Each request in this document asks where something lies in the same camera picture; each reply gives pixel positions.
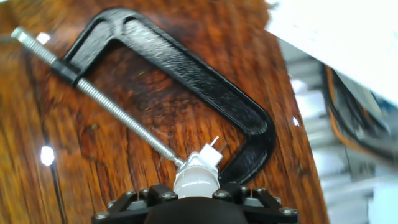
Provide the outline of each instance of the orange cable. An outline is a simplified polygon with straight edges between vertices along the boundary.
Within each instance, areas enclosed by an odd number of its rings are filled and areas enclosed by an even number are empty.
[[[331,98],[331,102],[334,104],[335,103],[335,86],[333,84],[333,71],[329,66],[326,66],[326,75],[327,75],[327,80],[328,80],[328,87],[329,87],[329,94],[330,94],[330,98]],[[329,115],[330,115],[330,123],[331,123],[331,127],[333,129],[333,131],[335,132],[335,134],[337,135],[338,139],[347,147],[350,147],[352,149],[355,149],[359,152],[365,153],[365,154],[369,154],[371,156],[376,157],[378,160],[380,161],[385,161],[385,159],[383,159],[382,157],[380,157],[379,155],[373,153],[371,150],[366,149],[365,147],[361,147],[359,146],[355,141],[346,138],[340,131],[338,125],[337,125],[337,121],[335,116],[333,115],[333,113],[331,112],[330,108],[329,108]]]
[[[362,111],[365,114],[365,117],[367,117],[368,120],[370,120],[371,123],[374,124],[373,118],[369,115],[368,111],[361,105]]]

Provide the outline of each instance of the screw head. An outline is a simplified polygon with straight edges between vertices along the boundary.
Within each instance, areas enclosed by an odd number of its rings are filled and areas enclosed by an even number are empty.
[[[106,211],[106,212],[98,212],[97,214],[95,214],[94,218],[95,219],[104,219],[104,218],[108,218],[111,214]]]
[[[281,202],[282,202],[282,200],[280,199],[280,197],[274,197],[274,199],[275,199],[278,203],[281,203]]]
[[[280,212],[282,212],[284,215],[296,215],[298,213],[297,209],[292,209],[288,207],[280,208]]]
[[[214,197],[227,197],[229,196],[229,192],[226,190],[217,190],[213,193]]]
[[[251,195],[251,189],[249,187],[241,186],[241,191],[242,191],[242,194],[244,196],[250,196]]]
[[[112,207],[112,205],[113,205],[115,202],[116,202],[116,200],[110,201],[110,202],[108,203],[108,208]]]
[[[168,199],[173,199],[173,198],[177,197],[177,194],[175,194],[174,192],[165,192],[165,193],[163,193],[163,194],[161,195],[161,197],[162,197],[163,199],[168,200]]]
[[[265,191],[266,189],[265,188],[262,188],[262,187],[258,187],[258,188],[256,188],[256,189],[254,189],[256,192],[263,192],[263,191]]]

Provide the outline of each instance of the wood grain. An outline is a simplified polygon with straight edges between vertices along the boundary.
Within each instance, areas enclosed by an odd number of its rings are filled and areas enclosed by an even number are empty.
[[[127,7],[209,63],[270,113],[277,147],[250,187],[297,208],[301,223],[328,223],[312,153],[279,46],[264,31],[266,5],[250,1],[12,0],[0,3],[0,33],[46,32],[59,57],[91,18]],[[89,223],[127,190],[172,187],[175,167],[87,96],[51,76],[18,44],[0,45],[0,223]],[[179,83],[125,47],[89,79],[186,158],[220,136],[222,169],[242,134]],[[296,126],[293,119],[299,121]],[[43,146],[55,161],[40,160]]]

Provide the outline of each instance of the metal screw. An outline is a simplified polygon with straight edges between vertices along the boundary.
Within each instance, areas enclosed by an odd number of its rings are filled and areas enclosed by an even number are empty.
[[[244,196],[250,196],[251,195],[251,191],[250,191],[249,187],[241,186],[241,191],[242,191],[242,194]]]
[[[229,192],[226,190],[217,190],[213,193],[214,197],[227,197],[229,196]]]
[[[164,199],[171,199],[172,196],[173,196],[172,192],[166,192],[166,193],[162,194],[162,198],[164,198]]]
[[[27,50],[30,50],[33,54],[38,56],[42,61],[51,67],[55,66],[55,64],[57,64],[57,66],[63,66],[58,62],[58,58],[55,54],[47,50],[39,41],[32,37],[22,27],[17,27],[11,34],[11,37],[17,39]],[[148,142],[148,144],[150,144],[157,152],[162,154],[167,159],[174,161],[174,164],[177,167],[182,166],[184,161],[181,158],[178,158],[171,148],[166,146],[156,136],[146,130],[142,124],[122,110],[122,108],[120,108],[115,102],[102,94],[102,92],[95,88],[95,86],[93,86],[88,80],[81,78],[76,87],[99,103],[103,108],[108,110],[113,116],[124,123],[143,140]]]
[[[112,205],[113,205],[115,202],[116,202],[116,200],[110,201],[110,202],[108,203],[108,208],[111,208]]]
[[[280,208],[280,212],[282,212],[284,215],[296,215],[298,213],[297,209],[292,209],[288,207]]]
[[[140,200],[144,200],[148,196],[149,189],[143,189],[139,192],[138,197]]]
[[[106,212],[99,212],[97,214],[95,214],[94,218],[95,219],[104,219],[104,218],[108,218],[111,214],[106,211]]]
[[[254,189],[256,192],[263,192],[263,191],[265,191],[266,189],[264,189],[264,188],[262,188],[262,187],[258,187],[258,188],[256,188],[256,189]]]
[[[280,199],[280,197],[274,197],[274,199],[275,199],[278,203],[282,203],[282,200]]]

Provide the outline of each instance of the bolt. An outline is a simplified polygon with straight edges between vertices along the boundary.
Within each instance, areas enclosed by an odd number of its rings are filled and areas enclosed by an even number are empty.
[[[256,189],[254,189],[256,192],[263,192],[263,191],[265,191],[266,189],[264,189],[264,188],[262,188],[262,187],[258,187],[258,188],[256,188]]]
[[[250,191],[249,187],[241,186],[241,191],[242,191],[242,194],[244,196],[250,196],[251,195],[251,191]]]
[[[108,218],[111,214],[106,211],[106,212],[99,212],[97,214],[95,214],[95,219],[104,219],[104,218]]]
[[[170,200],[172,198],[175,198],[177,196],[177,194],[175,194],[174,192],[165,192],[162,194],[162,198],[166,199],[166,200]]]
[[[76,73],[71,71],[66,65],[59,63],[59,60],[55,54],[47,50],[39,41],[37,41],[34,37],[32,37],[22,27],[17,27],[12,32],[11,37],[17,39],[27,50],[31,51],[33,54],[38,56],[47,65],[50,65],[53,68],[55,68],[56,66],[57,71],[59,71],[60,75],[64,75],[65,72],[68,72],[68,76],[70,75],[74,77],[78,76]],[[181,167],[184,164],[185,161],[183,161],[181,158],[178,158],[173,152],[173,150],[171,150],[171,148],[166,146],[155,135],[146,130],[146,128],[142,124],[140,124],[133,117],[127,114],[114,101],[112,101],[102,92],[97,90],[97,88],[95,88],[88,80],[85,80],[84,78],[80,79],[76,84],[76,88],[82,91],[83,93],[87,94],[88,96],[90,96],[93,100],[99,103],[99,105],[108,110],[108,112],[110,112],[118,120],[124,123],[129,129],[134,131],[143,140],[148,142],[148,144],[150,144],[162,156],[171,161],[174,161],[174,164],[177,167]]]
[[[115,202],[116,202],[116,200],[110,201],[110,202],[108,203],[108,208],[111,208],[112,205],[113,205]]]
[[[139,197],[141,200],[144,200],[145,198],[147,198],[148,193],[149,193],[149,189],[143,189],[143,190],[141,190],[141,191],[139,192],[138,197]]]
[[[0,44],[8,44],[8,43],[12,43],[12,42],[16,42],[17,40],[13,37],[11,37],[10,34],[6,34],[6,35],[0,35]]]
[[[162,194],[162,198],[164,199],[170,199],[172,198],[172,194],[170,192],[166,192]]]
[[[282,200],[280,199],[280,197],[274,197],[274,199],[275,199],[278,203],[282,203]]]
[[[226,190],[217,190],[213,193],[214,197],[227,197],[229,196],[229,192]]]
[[[282,212],[284,215],[296,215],[297,214],[297,209],[292,209],[288,207],[280,208],[280,212]]]

